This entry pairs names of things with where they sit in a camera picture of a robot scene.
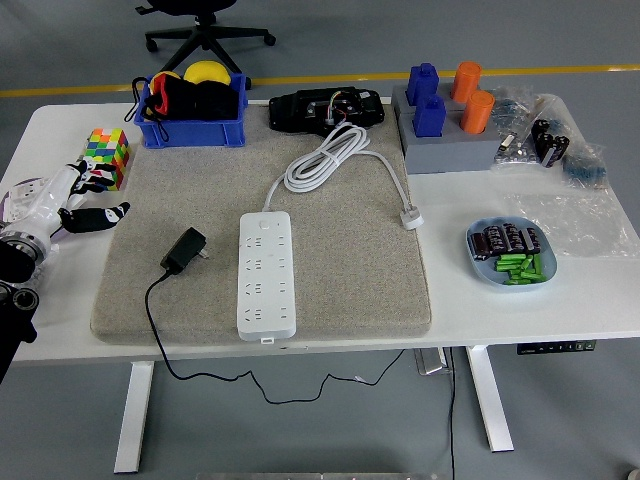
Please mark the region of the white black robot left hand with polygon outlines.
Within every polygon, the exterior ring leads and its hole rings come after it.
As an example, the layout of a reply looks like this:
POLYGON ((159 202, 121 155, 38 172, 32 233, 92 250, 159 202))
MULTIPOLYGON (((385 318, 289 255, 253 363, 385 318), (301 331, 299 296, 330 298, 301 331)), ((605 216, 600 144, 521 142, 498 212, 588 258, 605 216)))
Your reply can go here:
POLYGON ((60 229, 81 234, 113 228, 130 209, 128 202, 110 208, 71 210, 69 202, 86 193, 101 193, 115 181, 105 173, 114 173, 112 164, 86 159, 62 167, 36 195, 26 215, 1 231, 5 243, 27 240, 46 244, 60 229))

